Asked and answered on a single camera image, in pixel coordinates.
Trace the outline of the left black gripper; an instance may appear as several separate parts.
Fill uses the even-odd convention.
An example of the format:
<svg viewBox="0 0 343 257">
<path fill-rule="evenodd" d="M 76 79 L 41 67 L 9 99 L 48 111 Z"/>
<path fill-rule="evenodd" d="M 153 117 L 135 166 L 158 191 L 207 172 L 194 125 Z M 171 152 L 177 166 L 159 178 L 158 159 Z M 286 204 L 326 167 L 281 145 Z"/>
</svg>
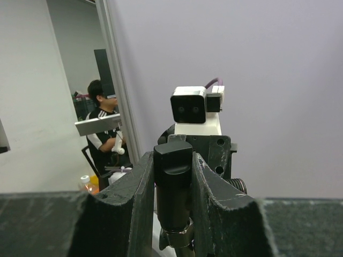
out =
<svg viewBox="0 0 343 257">
<path fill-rule="evenodd" d="M 192 145 L 207 165 L 223 179 L 232 178 L 232 155 L 238 146 L 226 135 L 169 135 L 168 141 L 183 140 Z"/>
</svg>

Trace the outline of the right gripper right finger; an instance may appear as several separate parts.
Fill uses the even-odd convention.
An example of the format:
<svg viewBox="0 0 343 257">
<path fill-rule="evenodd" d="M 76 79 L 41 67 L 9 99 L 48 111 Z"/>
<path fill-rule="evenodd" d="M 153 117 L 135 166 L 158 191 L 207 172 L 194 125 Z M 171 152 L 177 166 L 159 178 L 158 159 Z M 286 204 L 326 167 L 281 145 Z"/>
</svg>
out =
<svg viewBox="0 0 343 257">
<path fill-rule="evenodd" d="M 193 155 L 197 256 L 342 256 L 342 200 L 253 198 Z"/>
</svg>

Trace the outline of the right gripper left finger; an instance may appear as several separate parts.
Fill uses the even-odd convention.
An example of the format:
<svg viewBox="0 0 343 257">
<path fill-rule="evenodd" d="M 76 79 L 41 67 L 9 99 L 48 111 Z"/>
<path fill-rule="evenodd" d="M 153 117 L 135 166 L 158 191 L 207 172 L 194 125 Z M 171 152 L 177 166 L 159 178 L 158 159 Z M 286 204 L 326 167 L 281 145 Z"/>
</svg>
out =
<svg viewBox="0 0 343 257">
<path fill-rule="evenodd" d="M 96 195 L 1 195 L 1 256 L 151 256 L 153 155 Z"/>
</svg>

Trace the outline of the black T-shaped fitting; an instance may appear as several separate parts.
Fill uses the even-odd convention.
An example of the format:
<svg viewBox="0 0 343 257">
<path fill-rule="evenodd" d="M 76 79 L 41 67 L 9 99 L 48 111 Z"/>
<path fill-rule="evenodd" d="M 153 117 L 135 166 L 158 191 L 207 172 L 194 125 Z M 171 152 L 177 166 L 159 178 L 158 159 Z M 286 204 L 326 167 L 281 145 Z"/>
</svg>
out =
<svg viewBox="0 0 343 257">
<path fill-rule="evenodd" d="M 192 146 L 168 142 L 154 147 L 154 178 L 158 219 L 163 230 L 176 233 L 186 230 L 190 220 L 208 220 L 208 201 L 191 195 Z"/>
</svg>

